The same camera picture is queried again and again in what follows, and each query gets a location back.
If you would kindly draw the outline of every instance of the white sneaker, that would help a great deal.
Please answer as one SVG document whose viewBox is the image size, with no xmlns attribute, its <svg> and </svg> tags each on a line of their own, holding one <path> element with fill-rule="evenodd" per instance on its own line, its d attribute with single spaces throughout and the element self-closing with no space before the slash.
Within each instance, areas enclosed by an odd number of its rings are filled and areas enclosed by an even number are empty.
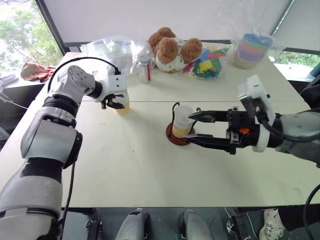
<svg viewBox="0 0 320 240">
<path fill-rule="evenodd" d="M 281 222 L 278 210 L 267 209 L 263 213 L 264 226 L 259 233 L 259 240 L 278 240 L 286 229 Z"/>
</svg>

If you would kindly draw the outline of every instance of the orange part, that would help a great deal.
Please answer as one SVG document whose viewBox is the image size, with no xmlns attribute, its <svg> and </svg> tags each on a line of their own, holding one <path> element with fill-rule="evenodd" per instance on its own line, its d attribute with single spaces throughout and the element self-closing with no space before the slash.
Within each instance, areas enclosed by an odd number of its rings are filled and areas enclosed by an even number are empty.
<svg viewBox="0 0 320 240">
<path fill-rule="evenodd" d="M 250 129 L 249 128 L 240 128 L 239 132 L 241 134 L 249 134 L 250 133 Z"/>
</svg>

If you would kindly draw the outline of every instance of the brown teddy bear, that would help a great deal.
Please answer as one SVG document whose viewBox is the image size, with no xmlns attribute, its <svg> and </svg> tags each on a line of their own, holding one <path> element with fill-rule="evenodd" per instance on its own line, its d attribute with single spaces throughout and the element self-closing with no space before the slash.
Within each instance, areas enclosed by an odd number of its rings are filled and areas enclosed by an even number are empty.
<svg viewBox="0 0 320 240">
<path fill-rule="evenodd" d="M 156 66 L 169 73 L 182 70 L 202 52 L 202 43 L 199 39 L 191 38 L 188 41 L 179 39 L 169 27 L 162 27 L 154 33 L 149 38 L 149 44 L 155 56 Z"/>
</svg>

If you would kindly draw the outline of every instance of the cup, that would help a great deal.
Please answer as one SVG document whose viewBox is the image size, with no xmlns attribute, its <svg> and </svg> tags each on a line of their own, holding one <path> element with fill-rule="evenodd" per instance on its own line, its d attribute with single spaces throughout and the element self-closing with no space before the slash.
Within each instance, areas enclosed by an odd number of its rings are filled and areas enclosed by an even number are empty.
<svg viewBox="0 0 320 240">
<path fill-rule="evenodd" d="M 128 93 L 124 93 L 123 97 L 119 97 L 119 96 L 115 97 L 114 102 L 115 103 L 121 103 L 125 107 L 123 109 L 116 109 L 115 111 L 118 114 L 123 115 L 123 114 L 126 114 L 126 113 L 129 112 L 129 110 L 130 110 L 130 102 L 129 102 L 129 94 Z"/>
<path fill-rule="evenodd" d="M 255 53 L 250 53 L 248 51 L 245 51 L 241 48 L 238 48 L 236 50 L 236 55 L 239 57 L 239 58 L 242 58 L 244 60 L 247 60 L 247 61 L 252 61 L 252 62 L 257 62 L 257 61 L 260 61 L 261 59 L 264 58 L 265 54 L 255 54 Z"/>
<path fill-rule="evenodd" d="M 187 135 L 194 123 L 193 119 L 189 118 L 189 115 L 195 113 L 196 110 L 187 105 L 179 105 L 174 109 L 174 121 L 172 126 L 172 133 L 177 138 L 183 138 Z"/>
<path fill-rule="evenodd" d="M 247 33 L 243 35 L 242 39 L 268 48 L 274 43 L 274 40 L 271 37 L 263 35 L 258 36 L 252 33 Z"/>
<path fill-rule="evenodd" d="M 255 65 L 257 65 L 260 61 L 249 61 L 249 60 L 245 60 L 239 56 L 237 56 L 237 54 L 234 55 L 233 58 L 233 64 L 239 68 L 242 69 L 251 69 L 253 68 Z"/>
</svg>

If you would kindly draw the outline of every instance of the paper cup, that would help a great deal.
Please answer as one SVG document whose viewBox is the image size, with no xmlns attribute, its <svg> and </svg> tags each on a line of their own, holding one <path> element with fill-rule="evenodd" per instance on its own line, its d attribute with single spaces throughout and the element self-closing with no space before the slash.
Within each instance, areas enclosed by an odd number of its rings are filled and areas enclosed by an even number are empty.
<svg viewBox="0 0 320 240">
<path fill-rule="evenodd" d="M 189 115 L 195 113 L 196 110 L 191 106 L 180 105 L 174 109 L 174 121 L 172 127 L 172 133 L 177 138 L 182 138 L 190 132 L 193 119 L 189 118 Z"/>
</svg>

